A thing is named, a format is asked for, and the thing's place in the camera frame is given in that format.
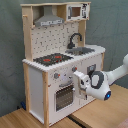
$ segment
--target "sink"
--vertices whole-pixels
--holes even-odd
[[[86,48],[86,47],[78,47],[78,48],[68,49],[65,51],[65,53],[72,54],[75,56],[85,55],[91,52],[95,52],[95,50],[91,48]]]

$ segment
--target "backsplash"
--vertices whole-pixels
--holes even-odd
[[[33,58],[61,52],[67,49],[70,37],[78,33],[79,22],[69,22],[46,27],[35,27],[31,31]],[[78,36],[73,38],[75,47],[78,46]]]

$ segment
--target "faucet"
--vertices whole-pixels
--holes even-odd
[[[68,44],[68,49],[72,49],[73,47],[75,47],[75,44],[73,44],[72,39],[75,35],[79,35],[80,36],[80,41],[82,41],[82,35],[80,33],[74,33],[71,38],[70,38],[70,43]]]

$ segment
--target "oven window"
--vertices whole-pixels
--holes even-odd
[[[73,103],[73,85],[56,92],[56,111]]]

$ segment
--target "cabinet door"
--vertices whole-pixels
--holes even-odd
[[[82,4],[67,5],[67,21],[82,19]]]
[[[82,73],[91,76],[94,71],[101,71],[102,64],[102,54],[93,56],[91,58],[85,59],[82,62]],[[95,98],[92,96],[87,96],[87,100],[80,99],[80,107],[93,101]]]
[[[49,94],[49,123],[52,125],[79,109],[79,99],[75,96],[73,85],[59,87],[51,84]]]

